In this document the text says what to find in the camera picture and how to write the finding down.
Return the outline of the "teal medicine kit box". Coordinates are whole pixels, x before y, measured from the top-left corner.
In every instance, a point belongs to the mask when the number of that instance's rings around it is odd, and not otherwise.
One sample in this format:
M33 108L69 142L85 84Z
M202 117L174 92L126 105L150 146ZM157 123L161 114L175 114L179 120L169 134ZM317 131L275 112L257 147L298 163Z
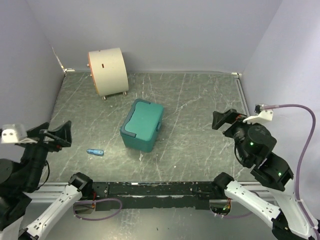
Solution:
M163 114L163 105L137 98L120 127L124 145L145 153L151 152L162 126Z

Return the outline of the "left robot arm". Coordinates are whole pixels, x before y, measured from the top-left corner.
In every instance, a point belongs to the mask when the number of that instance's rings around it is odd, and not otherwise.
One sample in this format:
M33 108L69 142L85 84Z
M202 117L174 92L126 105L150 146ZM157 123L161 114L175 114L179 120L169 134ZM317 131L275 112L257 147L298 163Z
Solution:
M93 180L77 172L60 196L29 226L21 223L32 199L29 194L41 188L40 180L49 152L72 145L71 121L49 130L49 122L26 130L22 124L5 124L0 129L1 144L24 148L20 162L0 160L0 238L2 240L42 240L58 220L80 199L94 192Z

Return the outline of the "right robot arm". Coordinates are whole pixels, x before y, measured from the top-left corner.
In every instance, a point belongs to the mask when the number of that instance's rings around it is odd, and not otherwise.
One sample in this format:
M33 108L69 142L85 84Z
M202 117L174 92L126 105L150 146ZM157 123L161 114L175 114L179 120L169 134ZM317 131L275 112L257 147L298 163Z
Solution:
M271 205L247 190L225 172L213 180L212 196L237 201L263 220L278 240L318 240L319 221L299 197L298 175L283 158L273 153L277 140L264 126L272 121L273 108L257 105L256 113L246 116L235 109L214 111L212 129L230 125L223 135L234 140L238 162L251 170L250 173L271 193L277 205Z

